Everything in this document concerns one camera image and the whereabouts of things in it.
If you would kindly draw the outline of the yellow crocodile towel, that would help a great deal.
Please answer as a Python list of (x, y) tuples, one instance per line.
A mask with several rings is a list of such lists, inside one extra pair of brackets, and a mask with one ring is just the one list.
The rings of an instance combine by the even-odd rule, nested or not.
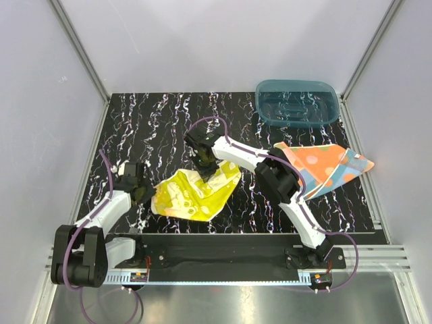
[(217, 164), (216, 173), (205, 182), (197, 171), (178, 169), (156, 185), (151, 211), (165, 217), (208, 222), (216, 217), (236, 189), (240, 168), (232, 162)]

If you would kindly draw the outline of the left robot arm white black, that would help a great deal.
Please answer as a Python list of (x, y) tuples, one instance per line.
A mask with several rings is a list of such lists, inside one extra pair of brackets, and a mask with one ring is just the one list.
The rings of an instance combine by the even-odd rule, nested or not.
[(126, 262), (139, 267), (146, 258), (144, 248), (132, 238), (106, 241), (109, 230), (132, 207), (147, 203), (155, 195), (144, 174), (144, 163), (125, 162), (103, 200), (85, 217), (72, 225), (61, 225), (55, 232), (51, 262), (51, 282), (70, 289), (98, 288), (108, 270)]

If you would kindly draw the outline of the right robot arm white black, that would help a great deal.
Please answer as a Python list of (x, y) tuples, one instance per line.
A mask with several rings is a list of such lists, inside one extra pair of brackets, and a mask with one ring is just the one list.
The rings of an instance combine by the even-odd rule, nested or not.
[(204, 182), (217, 171), (218, 160), (253, 173), (261, 193), (288, 216), (300, 235), (303, 251), (298, 258), (317, 268), (329, 262), (333, 242), (302, 197), (306, 189), (304, 178), (281, 149), (254, 148), (230, 138), (225, 130), (207, 132), (197, 124), (187, 131), (184, 141)]

